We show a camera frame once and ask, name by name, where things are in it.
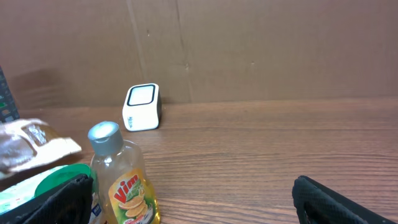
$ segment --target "black object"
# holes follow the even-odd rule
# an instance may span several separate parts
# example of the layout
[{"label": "black object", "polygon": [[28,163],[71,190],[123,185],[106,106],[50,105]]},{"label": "black object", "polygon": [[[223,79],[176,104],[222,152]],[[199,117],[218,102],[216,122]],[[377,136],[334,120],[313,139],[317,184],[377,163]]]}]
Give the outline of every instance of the black object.
[{"label": "black object", "polygon": [[306,176],[294,182],[300,224],[394,224]]},{"label": "black object", "polygon": [[87,224],[91,215],[93,179],[86,174],[64,182],[0,216],[6,224]]},{"label": "black object", "polygon": [[0,67],[0,123],[19,119],[19,113]]}]

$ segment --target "transparent wrapper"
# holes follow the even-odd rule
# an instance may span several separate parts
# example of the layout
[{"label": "transparent wrapper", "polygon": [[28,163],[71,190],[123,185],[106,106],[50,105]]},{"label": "transparent wrapper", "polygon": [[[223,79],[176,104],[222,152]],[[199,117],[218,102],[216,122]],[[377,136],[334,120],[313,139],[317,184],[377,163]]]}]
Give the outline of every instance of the transparent wrapper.
[{"label": "transparent wrapper", "polygon": [[0,179],[80,152],[71,138],[58,135],[39,119],[19,119],[0,126]]}]

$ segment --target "plastic packaging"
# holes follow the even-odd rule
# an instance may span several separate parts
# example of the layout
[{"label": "plastic packaging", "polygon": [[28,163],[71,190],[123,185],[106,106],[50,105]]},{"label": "plastic packaging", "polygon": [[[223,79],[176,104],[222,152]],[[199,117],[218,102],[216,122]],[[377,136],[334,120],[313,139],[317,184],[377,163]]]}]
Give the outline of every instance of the plastic packaging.
[{"label": "plastic packaging", "polygon": [[140,148],[123,140],[119,126],[104,121],[92,127],[88,138],[95,192],[110,224],[158,224],[160,213],[154,188],[146,176]]}]

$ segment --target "silver bottle cap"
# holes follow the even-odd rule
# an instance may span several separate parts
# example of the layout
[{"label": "silver bottle cap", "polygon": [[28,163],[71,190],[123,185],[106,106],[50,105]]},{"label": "silver bottle cap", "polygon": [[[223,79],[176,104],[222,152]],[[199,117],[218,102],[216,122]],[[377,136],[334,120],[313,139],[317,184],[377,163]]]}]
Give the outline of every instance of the silver bottle cap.
[{"label": "silver bottle cap", "polygon": [[112,121],[103,121],[94,125],[87,135],[94,152],[100,156],[107,156],[120,151],[123,137],[119,125]]}]

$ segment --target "green lid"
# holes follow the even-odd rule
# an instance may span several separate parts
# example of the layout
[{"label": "green lid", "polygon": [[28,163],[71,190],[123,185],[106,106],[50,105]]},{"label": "green lid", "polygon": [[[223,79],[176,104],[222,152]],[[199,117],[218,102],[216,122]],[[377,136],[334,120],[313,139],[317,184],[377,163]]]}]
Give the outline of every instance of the green lid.
[{"label": "green lid", "polygon": [[37,186],[35,191],[35,197],[45,193],[48,190],[76,177],[79,174],[86,174],[88,177],[91,174],[91,169],[86,164],[72,164],[62,169],[55,171],[48,175],[41,183]]}]

